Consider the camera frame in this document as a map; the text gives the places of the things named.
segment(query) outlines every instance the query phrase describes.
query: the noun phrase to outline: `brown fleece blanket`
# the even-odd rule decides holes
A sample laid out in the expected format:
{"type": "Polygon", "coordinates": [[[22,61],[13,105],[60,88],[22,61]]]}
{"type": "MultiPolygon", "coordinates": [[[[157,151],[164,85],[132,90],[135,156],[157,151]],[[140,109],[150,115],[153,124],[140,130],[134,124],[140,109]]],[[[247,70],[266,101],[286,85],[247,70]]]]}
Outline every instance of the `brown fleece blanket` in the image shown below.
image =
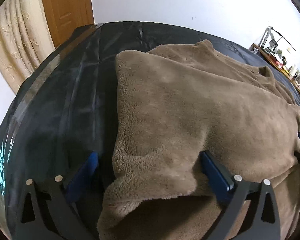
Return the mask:
{"type": "Polygon", "coordinates": [[[268,67],[239,63],[207,40],[123,51],[116,64],[116,180],[104,194],[100,239],[201,239],[221,211],[198,162],[206,149],[232,174],[271,179],[282,239],[291,234],[300,210],[300,107],[268,67]]]}

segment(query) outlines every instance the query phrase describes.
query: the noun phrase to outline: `metal rivet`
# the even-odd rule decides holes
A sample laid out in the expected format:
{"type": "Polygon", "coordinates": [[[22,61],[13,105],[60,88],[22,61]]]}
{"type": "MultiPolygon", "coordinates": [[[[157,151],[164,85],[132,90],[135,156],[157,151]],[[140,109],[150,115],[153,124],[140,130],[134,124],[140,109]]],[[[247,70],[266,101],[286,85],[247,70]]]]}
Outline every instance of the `metal rivet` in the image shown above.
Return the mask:
{"type": "Polygon", "coordinates": [[[269,179],[264,179],[263,183],[266,184],[267,186],[270,186],[271,182],[269,181],[269,179]]]}
{"type": "Polygon", "coordinates": [[[234,175],[234,180],[236,181],[242,181],[242,177],[238,174],[234,175]]]}
{"type": "Polygon", "coordinates": [[[28,179],[27,181],[26,181],[26,184],[29,186],[29,185],[31,185],[33,183],[33,180],[32,179],[28,179]]]}
{"type": "Polygon", "coordinates": [[[60,182],[63,180],[63,177],[61,175],[58,175],[54,178],[55,182],[60,182]]]}

